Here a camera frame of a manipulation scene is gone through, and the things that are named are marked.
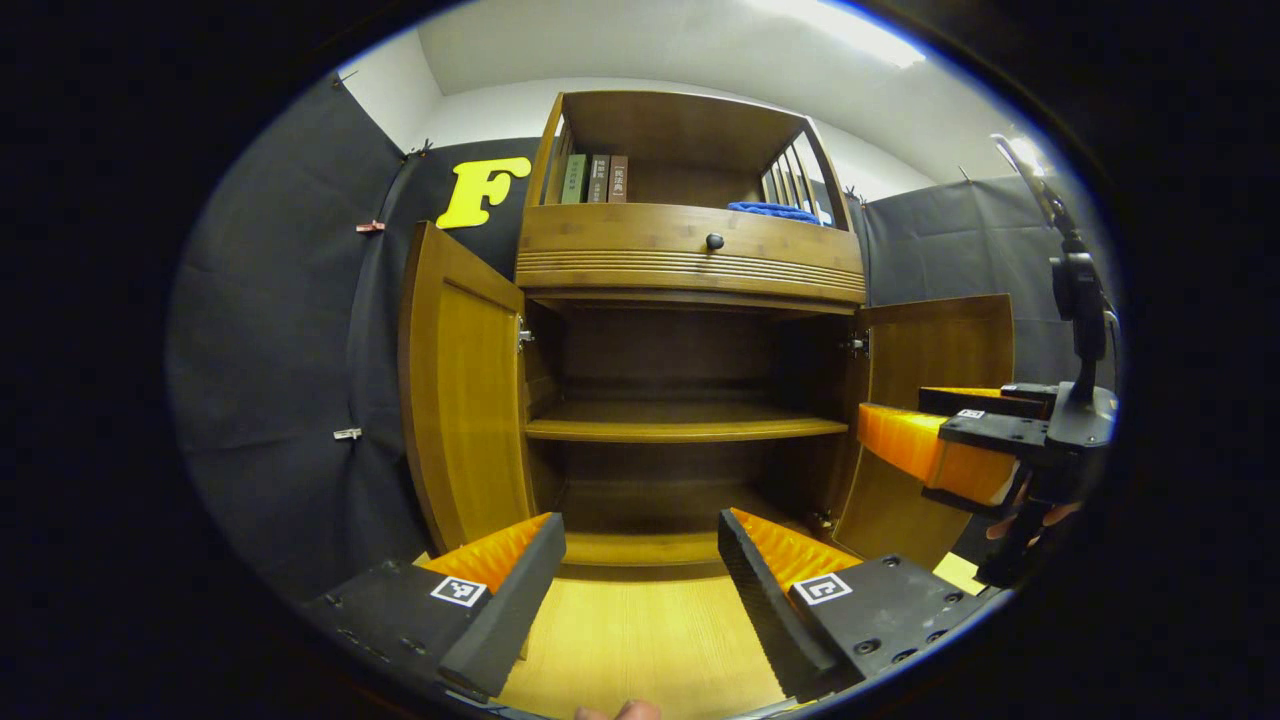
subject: ceiling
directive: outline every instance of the ceiling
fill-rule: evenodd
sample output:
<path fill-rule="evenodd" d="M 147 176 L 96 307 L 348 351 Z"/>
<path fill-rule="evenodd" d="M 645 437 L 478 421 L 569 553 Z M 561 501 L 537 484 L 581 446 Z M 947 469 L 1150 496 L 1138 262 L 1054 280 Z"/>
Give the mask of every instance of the ceiling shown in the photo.
<path fill-rule="evenodd" d="M 442 92 L 558 77 L 700 85 L 812 115 L 934 182 L 1011 173 L 988 136 L 1015 114 L 928 47 L 906 68 L 849 41 L 838 23 L 777 8 L 812 0 L 477 0 L 419 28 Z"/>

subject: hand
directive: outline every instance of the hand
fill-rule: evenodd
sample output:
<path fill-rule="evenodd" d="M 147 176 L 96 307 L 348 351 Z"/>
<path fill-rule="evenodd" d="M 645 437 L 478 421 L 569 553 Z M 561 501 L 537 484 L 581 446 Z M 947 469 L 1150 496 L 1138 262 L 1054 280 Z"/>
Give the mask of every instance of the hand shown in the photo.
<path fill-rule="evenodd" d="M 1023 498 L 1025 498 L 1025 497 L 1027 497 L 1027 484 L 1023 483 L 1023 488 L 1020 491 L 1018 491 L 1018 497 L 1014 498 L 1014 506 L 1020 505 L 1023 502 Z M 1066 518 L 1068 515 L 1070 515 L 1071 512 L 1075 512 L 1079 509 L 1080 509 L 1080 503 L 1079 502 L 1073 502 L 1070 505 L 1057 505 L 1057 506 L 1055 506 L 1052 510 L 1050 510 L 1048 512 L 1044 514 L 1044 527 L 1048 528 L 1051 525 L 1056 525 L 1056 524 L 1061 523 L 1062 518 Z M 987 539 L 1000 539 L 1000 538 L 1005 537 L 1005 534 L 1009 533 L 1009 527 L 1014 524 L 1014 518 L 1016 518 L 1016 516 L 1018 515 L 1012 515 L 1012 516 L 1005 518 L 1004 520 L 1001 520 L 1001 521 L 996 523 L 995 525 L 987 528 Z M 1032 538 L 1032 542 L 1028 546 L 1036 544 L 1037 539 L 1038 538 Z"/>
<path fill-rule="evenodd" d="M 573 720 L 609 720 L 609 716 L 599 710 L 579 707 L 573 712 Z M 643 700 L 628 700 L 613 720 L 662 720 L 662 710 L 657 705 Z"/>

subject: wooden cabinet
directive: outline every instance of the wooden cabinet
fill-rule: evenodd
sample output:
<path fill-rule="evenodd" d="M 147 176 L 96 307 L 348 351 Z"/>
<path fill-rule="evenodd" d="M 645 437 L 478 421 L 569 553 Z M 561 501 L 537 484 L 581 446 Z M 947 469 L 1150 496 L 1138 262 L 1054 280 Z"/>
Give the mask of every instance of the wooden cabinet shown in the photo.
<path fill-rule="evenodd" d="M 800 530 L 829 519 L 826 539 L 932 566 L 968 515 L 860 452 L 858 404 L 914 407 L 922 384 L 1009 382 L 1009 297 L 864 309 L 842 200 L 801 190 L 812 182 L 799 161 L 790 182 L 777 169 L 797 137 L 824 158 L 812 123 L 662 95 L 557 100 L 515 283 L 419 227 L 401 392 L 439 548 L 552 510 L 570 564 L 718 562 L 716 516 L 736 506 Z M 685 204 L 548 204 L 558 192 L 541 183 L 554 184 L 567 149 L 628 154 L 632 187 L 650 193 L 640 200 Z M 704 184 L 681 191 L 695 176 Z M 837 227 L 709 206 L 778 188 L 829 209 Z M 710 232 L 723 247 L 707 247 Z"/>

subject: brown book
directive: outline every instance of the brown book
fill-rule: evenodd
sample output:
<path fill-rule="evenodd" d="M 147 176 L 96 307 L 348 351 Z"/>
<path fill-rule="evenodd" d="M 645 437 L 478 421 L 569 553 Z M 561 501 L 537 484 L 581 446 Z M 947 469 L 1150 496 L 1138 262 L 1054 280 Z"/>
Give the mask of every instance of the brown book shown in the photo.
<path fill-rule="evenodd" d="M 591 155 L 591 183 L 586 187 L 588 202 L 604 202 L 609 182 L 609 156 Z"/>
<path fill-rule="evenodd" d="M 609 202 L 627 201 L 627 156 L 609 158 Z"/>

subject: drawer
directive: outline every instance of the drawer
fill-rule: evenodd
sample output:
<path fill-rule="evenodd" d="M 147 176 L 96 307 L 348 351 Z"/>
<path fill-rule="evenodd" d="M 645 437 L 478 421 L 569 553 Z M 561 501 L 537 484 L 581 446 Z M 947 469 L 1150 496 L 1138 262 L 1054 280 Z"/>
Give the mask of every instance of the drawer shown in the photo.
<path fill-rule="evenodd" d="M 712 250 L 707 236 L 724 243 Z M 525 209 L 516 284 L 707 290 L 867 301 L 858 238 L 845 231 L 684 205 Z"/>

